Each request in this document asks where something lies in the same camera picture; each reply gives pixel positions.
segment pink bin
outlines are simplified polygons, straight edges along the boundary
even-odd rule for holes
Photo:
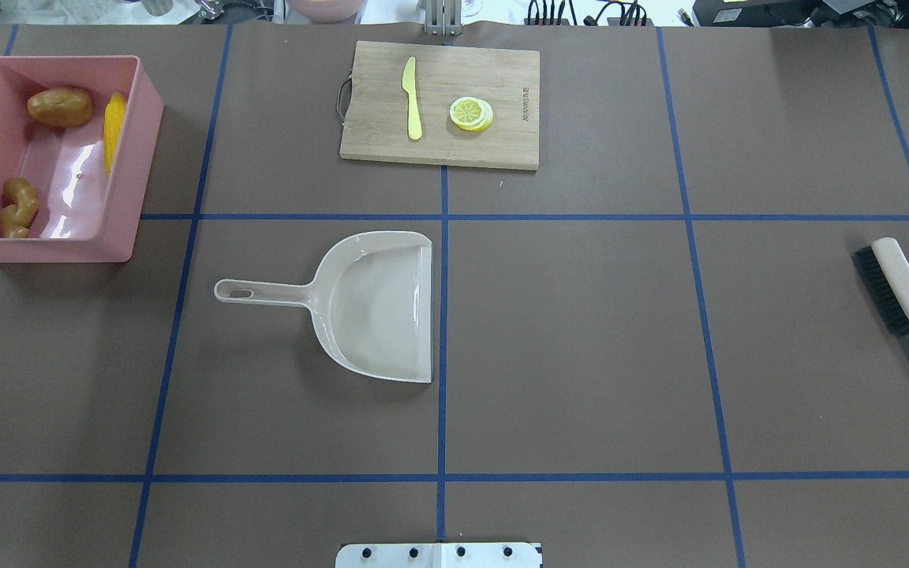
[[[44,89],[83,87],[93,118],[54,129],[30,118],[26,99]],[[104,108],[112,93],[127,111],[104,173]],[[26,178],[40,200],[29,238],[0,238],[0,263],[124,262],[133,254],[163,101],[133,55],[0,57],[2,183]]]

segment knife handle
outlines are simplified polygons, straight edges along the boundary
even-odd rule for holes
[[[416,95],[412,93],[409,93],[409,137],[412,140],[423,137],[423,126],[419,123],[419,105],[416,103]]]

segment yellow knife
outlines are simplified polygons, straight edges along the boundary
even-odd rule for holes
[[[409,137],[419,140],[423,137],[423,126],[419,123],[419,105],[416,104],[416,58],[409,58],[405,64],[402,90],[409,94]]]

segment lemon slice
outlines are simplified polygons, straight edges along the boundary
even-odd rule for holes
[[[451,122],[459,129],[469,132],[482,132],[493,123],[493,107],[490,103],[476,97],[461,97],[452,102],[448,111]]]

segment cutting board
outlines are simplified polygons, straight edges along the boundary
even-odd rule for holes
[[[416,58],[416,98],[423,137],[406,128],[402,72]],[[482,133],[459,129],[451,102],[473,96],[493,107]],[[339,155],[378,162],[538,169],[538,51],[357,42],[353,96]]]

